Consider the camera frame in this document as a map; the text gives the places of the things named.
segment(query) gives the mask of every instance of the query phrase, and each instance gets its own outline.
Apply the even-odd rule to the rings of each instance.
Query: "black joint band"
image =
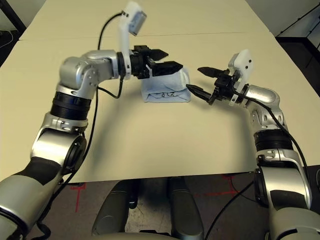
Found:
[[[90,99],[56,92],[50,113],[70,120],[86,120],[90,109]]]
[[[257,151],[266,149],[293,150],[290,137],[280,129],[258,131],[254,134]]]

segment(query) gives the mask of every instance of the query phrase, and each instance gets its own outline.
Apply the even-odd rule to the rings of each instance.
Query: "red tape mark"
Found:
[[[206,192],[206,193],[203,193],[202,195],[205,196],[205,197],[210,197],[210,196],[220,196],[220,195],[227,195],[227,194],[231,194],[232,196],[234,196],[235,194],[238,193],[238,191],[234,190],[234,188],[232,187],[232,184],[231,184],[231,178],[233,178],[233,176],[226,176],[226,175],[221,175],[221,177],[225,180],[228,181],[229,183],[229,191],[221,191],[221,192]],[[201,194],[199,193],[196,193],[194,194],[193,196],[195,198],[199,198],[202,196]]]
[[[80,191],[86,189],[86,183],[84,183],[82,186],[71,186],[71,190],[77,190],[77,195],[76,195],[76,203],[75,203],[75,212],[78,212],[79,208],[79,199],[80,199]]]

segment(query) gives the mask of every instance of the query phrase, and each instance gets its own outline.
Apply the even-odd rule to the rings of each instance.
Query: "light blue cloth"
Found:
[[[150,72],[150,78],[142,79],[141,94],[150,103],[187,103],[191,97],[186,87],[189,83],[185,67],[171,75],[152,76]]]

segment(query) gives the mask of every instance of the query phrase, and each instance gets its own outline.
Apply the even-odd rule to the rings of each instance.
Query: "black cable on floor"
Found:
[[[230,183],[231,183],[231,186],[233,187],[233,189],[234,189],[236,192],[239,192],[239,191],[235,188],[234,183],[232,182],[232,177],[230,177]],[[243,195],[243,194],[241,194],[241,197],[243,197],[243,198],[245,198],[245,199],[248,199],[248,200],[256,203],[256,200],[253,200],[253,199],[251,199],[250,197],[247,197],[247,196],[245,196],[245,195]]]
[[[241,194],[243,194],[246,190],[248,190],[248,188],[251,187],[251,185],[254,184],[254,182],[250,182],[247,186],[244,187],[244,189],[242,189],[240,192],[238,192],[233,198],[231,198],[230,201],[228,201],[228,203],[220,210],[220,212],[217,214],[217,216],[214,218],[213,222],[211,223],[208,232],[205,235],[204,240],[208,240],[208,237],[212,231],[212,229],[214,228],[216,222],[218,221],[219,217],[224,213],[224,211],[227,209],[227,207],[229,207],[230,204],[232,204],[234,202],[234,200],[236,200]]]

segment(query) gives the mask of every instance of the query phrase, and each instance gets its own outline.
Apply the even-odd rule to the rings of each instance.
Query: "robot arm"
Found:
[[[293,149],[290,136],[265,107],[256,103],[259,101],[270,108],[288,131],[279,108],[279,95],[271,89],[247,84],[253,69],[248,50],[234,55],[228,67],[227,70],[198,69],[206,76],[217,78],[212,94],[195,85],[187,85],[188,89],[210,105],[215,100],[225,100],[230,106],[239,104],[248,110],[256,147],[255,195],[259,203],[269,208],[268,239],[318,239],[320,216],[310,211],[312,194],[299,155]]]
[[[33,143],[26,168],[0,182],[0,239],[26,236],[46,208],[62,177],[75,173],[84,158],[82,136],[98,85],[105,80],[168,75],[183,66],[175,61],[155,63],[168,54],[146,45],[129,50],[129,33],[136,35],[146,15],[130,2],[122,11],[121,52],[94,50],[69,57],[60,67],[60,81]]]

